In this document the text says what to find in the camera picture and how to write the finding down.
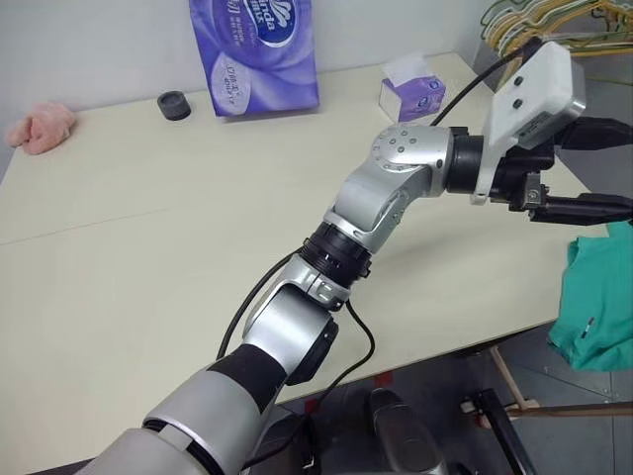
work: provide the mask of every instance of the white table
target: white table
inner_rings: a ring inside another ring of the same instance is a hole
[[[451,96],[474,77],[457,54],[430,64]],[[246,292],[388,124],[380,80],[378,67],[324,74],[318,114],[277,119],[218,120],[206,92],[178,123],[153,100],[92,110],[55,150],[16,151],[0,188],[0,472],[94,456],[213,360]],[[479,132],[491,97],[479,86],[444,125]],[[561,164],[545,175],[557,194],[585,191]],[[350,378],[555,319],[566,244],[601,232],[467,196],[414,203],[354,286],[378,346]],[[364,354],[364,334],[336,320],[318,375],[282,400]]]

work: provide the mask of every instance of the metal rod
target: metal rod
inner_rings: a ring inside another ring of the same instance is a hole
[[[633,416],[633,402],[612,404],[584,404],[578,406],[557,406],[553,408],[508,409],[514,418],[586,418],[605,416]]]

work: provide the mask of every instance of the purple tissue package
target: purple tissue package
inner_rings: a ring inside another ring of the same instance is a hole
[[[189,0],[217,116],[318,106],[310,0]]]

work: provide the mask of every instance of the green cloth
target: green cloth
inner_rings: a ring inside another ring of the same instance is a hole
[[[633,226],[570,243],[550,341],[574,369],[633,368]]]

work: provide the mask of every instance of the pink cloth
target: pink cloth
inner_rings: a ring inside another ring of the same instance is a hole
[[[61,104],[38,104],[4,137],[9,146],[22,146],[29,155],[55,148],[70,136],[75,115]]]

